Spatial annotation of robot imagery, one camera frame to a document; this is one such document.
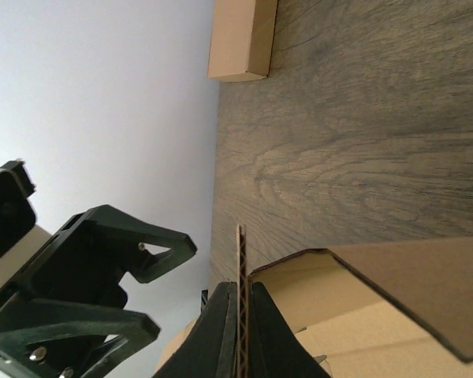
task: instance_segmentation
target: wooden floor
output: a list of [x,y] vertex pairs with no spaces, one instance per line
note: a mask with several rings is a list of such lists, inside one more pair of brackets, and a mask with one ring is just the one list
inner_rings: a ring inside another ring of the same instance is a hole
[[279,0],[270,77],[221,85],[210,288],[238,222],[251,269],[473,235],[473,0]]

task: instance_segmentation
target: cardboard box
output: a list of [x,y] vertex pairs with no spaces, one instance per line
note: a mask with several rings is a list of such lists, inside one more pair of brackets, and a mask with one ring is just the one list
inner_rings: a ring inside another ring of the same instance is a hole
[[305,250],[251,279],[335,378],[473,378],[473,238]]
[[277,0],[215,0],[208,77],[265,78],[270,71]]

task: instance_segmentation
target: metal screw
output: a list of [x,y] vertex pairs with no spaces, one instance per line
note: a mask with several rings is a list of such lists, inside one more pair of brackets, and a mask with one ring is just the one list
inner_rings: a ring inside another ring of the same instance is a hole
[[63,370],[63,372],[59,376],[59,378],[72,378],[72,377],[73,377],[72,368],[66,368],[65,370]]
[[44,346],[39,346],[30,354],[30,361],[42,361],[47,354],[47,349]]

